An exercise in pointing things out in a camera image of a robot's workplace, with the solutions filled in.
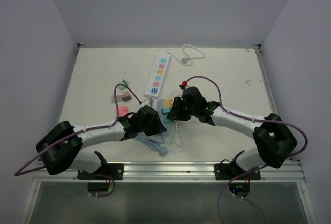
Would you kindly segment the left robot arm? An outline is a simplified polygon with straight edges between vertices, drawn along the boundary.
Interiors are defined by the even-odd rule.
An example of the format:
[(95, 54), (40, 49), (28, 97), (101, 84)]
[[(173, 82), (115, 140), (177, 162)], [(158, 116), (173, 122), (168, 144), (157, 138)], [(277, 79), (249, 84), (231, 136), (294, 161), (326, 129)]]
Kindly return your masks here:
[(153, 136), (165, 131), (158, 112), (143, 106), (112, 123), (74, 126), (62, 121), (37, 143), (36, 151), (49, 175), (75, 169), (97, 179), (109, 178), (111, 171), (106, 159), (99, 151), (87, 152), (87, 147), (133, 139), (140, 133)]

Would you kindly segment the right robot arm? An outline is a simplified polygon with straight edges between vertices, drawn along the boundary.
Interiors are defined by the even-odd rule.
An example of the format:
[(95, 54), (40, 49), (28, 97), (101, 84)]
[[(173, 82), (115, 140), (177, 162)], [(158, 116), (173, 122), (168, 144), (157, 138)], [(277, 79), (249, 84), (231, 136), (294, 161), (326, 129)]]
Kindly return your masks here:
[(229, 128), (254, 139), (254, 148), (239, 152), (228, 164), (220, 163), (218, 170), (227, 179), (243, 178), (263, 165), (278, 169), (297, 146), (297, 140), (278, 115), (270, 114), (261, 122), (248, 115), (232, 115), (220, 103), (207, 101), (196, 87), (189, 87), (182, 96), (175, 97), (167, 119), (188, 121), (193, 116), (201, 123)]

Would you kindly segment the white power strip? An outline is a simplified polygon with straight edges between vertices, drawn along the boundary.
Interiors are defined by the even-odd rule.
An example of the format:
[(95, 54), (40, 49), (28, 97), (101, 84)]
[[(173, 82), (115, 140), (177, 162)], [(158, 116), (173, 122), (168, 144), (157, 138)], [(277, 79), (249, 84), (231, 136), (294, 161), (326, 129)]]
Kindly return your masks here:
[(146, 97), (154, 99), (159, 98), (170, 60), (171, 57), (169, 53), (157, 54), (144, 91)]

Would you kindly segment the brown beige plug adapter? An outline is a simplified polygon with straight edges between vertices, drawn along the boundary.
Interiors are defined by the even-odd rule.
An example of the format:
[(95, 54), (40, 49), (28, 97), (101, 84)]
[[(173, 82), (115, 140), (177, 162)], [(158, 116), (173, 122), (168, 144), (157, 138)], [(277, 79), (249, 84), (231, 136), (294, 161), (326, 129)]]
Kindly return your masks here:
[(116, 96), (114, 94), (112, 94), (112, 102), (120, 102), (120, 101), (129, 101), (131, 100), (131, 94), (129, 91), (124, 91), (124, 92), (118, 92), (116, 93)]

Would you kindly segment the teal plug with cable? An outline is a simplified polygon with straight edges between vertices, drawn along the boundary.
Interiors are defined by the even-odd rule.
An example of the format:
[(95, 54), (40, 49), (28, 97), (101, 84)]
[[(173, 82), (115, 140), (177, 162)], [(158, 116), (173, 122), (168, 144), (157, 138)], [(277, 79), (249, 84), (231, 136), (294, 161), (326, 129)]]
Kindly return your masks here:
[(166, 128), (166, 134), (162, 135), (162, 138), (165, 141), (165, 148), (172, 144), (174, 144), (177, 148), (182, 148), (184, 145), (184, 140), (180, 131), (178, 130), (179, 121), (172, 121), (167, 119), (169, 113), (170, 108), (162, 108), (161, 120), (163, 121), (163, 125)]

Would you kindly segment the pink plug adapter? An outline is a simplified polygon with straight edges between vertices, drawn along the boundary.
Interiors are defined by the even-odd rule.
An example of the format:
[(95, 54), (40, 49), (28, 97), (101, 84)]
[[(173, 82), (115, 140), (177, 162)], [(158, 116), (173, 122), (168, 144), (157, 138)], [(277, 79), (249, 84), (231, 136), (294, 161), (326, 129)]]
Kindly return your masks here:
[(127, 106), (119, 106), (118, 107), (118, 116), (124, 117), (129, 113), (129, 108)]

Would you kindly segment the green plug adapter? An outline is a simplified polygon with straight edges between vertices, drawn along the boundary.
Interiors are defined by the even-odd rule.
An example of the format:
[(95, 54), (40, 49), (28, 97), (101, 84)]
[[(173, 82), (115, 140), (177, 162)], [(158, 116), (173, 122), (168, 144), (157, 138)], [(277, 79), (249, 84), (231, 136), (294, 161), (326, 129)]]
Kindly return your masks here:
[(120, 90), (125, 90), (126, 87), (128, 86), (128, 84), (129, 84), (128, 80), (121, 80), (121, 81), (118, 82), (118, 88)]

